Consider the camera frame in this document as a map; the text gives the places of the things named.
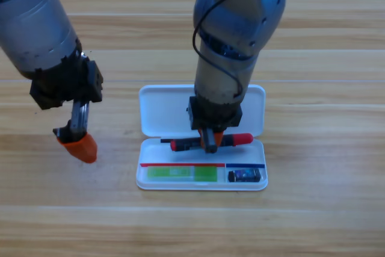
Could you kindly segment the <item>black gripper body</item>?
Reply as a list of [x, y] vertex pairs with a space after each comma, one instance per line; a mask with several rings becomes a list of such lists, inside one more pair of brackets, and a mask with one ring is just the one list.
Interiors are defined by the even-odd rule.
[[190, 127], [198, 131], [206, 153], [215, 153], [214, 133], [237, 127], [241, 121], [241, 103], [215, 104], [201, 96], [191, 96], [187, 107]]
[[87, 133], [89, 103], [102, 101], [102, 83], [96, 62], [76, 49], [59, 65], [35, 70], [29, 93], [43, 110], [73, 101], [71, 119], [66, 126], [53, 129], [53, 133], [59, 141], [79, 141]]

